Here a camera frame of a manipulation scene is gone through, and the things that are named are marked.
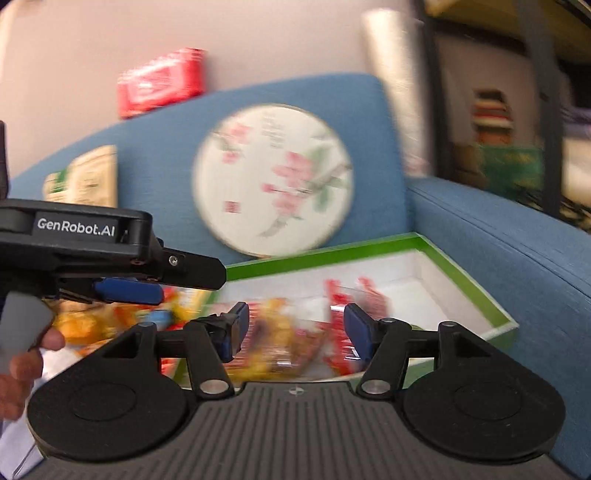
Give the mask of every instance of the silver screw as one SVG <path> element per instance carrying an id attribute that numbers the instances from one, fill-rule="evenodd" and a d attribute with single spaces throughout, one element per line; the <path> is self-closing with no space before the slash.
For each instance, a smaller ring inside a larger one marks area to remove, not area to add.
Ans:
<path id="1" fill-rule="evenodd" d="M 385 380 L 367 380 L 361 385 L 361 390 L 370 395 L 381 395 L 390 390 L 390 384 Z"/>
<path id="2" fill-rule="evenodd" d="M 230 388 L 230 385 L 228 385 L 227 382 L 224 382 L 224 380 L 213 379 L 206 380 L 201 385 L 199 385 L 199 388 L 203 393 L 208 395 L 219 395 Z"/>

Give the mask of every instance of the round decorative fan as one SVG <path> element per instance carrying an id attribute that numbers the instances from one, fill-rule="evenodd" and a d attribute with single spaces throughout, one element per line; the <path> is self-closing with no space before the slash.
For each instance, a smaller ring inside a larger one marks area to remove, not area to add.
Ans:
<path id="1" fill-rule="evenodd" d="M 309 112 L 257 105 L 223 120 L 195 159 L 193 196 L 213 234 L 256 257 L 325 242 L 353 197 L 349 156 Z"/>

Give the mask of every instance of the finger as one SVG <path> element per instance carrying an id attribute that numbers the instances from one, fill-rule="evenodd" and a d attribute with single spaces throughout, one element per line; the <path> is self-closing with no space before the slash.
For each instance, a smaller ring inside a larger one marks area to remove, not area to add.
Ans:
<path id="1" fill-rule="evenodd" d="M 15 355 L 10 360 L 10 374 L 21 381 L 32 381 L 41 377 L 43 373 L 43 357 L 41 352 L 33 350 Z"/>
<path id="2" fill-rule="evenodd" d="M 41 340 L 41 346 L 48 350 L 61 350 L 65 344 L 64 336 L 55 328 L 50 328 Z"/>
<path id="3" fill-rule="evenodd" d="M 16 421 L 24 411 L 24 403 L 0 403 L 0 419 Z"/>
<path id="4" fill-rule="evenodd" d="M 0 405 L 25 403 L 32 387 L 32 382 L 19 382 L 8 375 L 0 375 Z"/>

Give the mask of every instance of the blue sofa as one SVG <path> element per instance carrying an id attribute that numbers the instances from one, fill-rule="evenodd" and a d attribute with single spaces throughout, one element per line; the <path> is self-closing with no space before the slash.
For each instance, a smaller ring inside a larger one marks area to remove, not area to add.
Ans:
<path id="1" fill-rule="evenodd" d="M 46 175 L 100 145 L 119 152 L 120 206 L 147 210 L 167 245 L 247 260 L 216 240 L 191 193 L 197 148 L 224 117 L 257 103 L 316 114 L 353 161 L 355 198 L 326 245 L 409 231 L 430 238 L 521 326 L 510 354 L 562 394 L 567 420 L 553 457 L 591 475 L 591 238 L 496 196 L 439 179 L 407 180 L 379 81 L 340 74 L 214 93 L 114 125 L 46 158 L 13 179 L 11 197 L 41 198 Z"/>

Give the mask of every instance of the sofa armrest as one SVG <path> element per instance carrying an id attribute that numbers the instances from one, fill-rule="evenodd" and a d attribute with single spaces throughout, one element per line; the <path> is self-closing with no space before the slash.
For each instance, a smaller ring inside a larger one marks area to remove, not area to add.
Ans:
<path id="1" fill-rule="evenodd" d="M 410 181 L 414 229 L 519 323 L 510 350 L 552 383 L 567 420 L 552 452 L 591 474 L 591 236 L 509 200 L 440 179 Z"/>

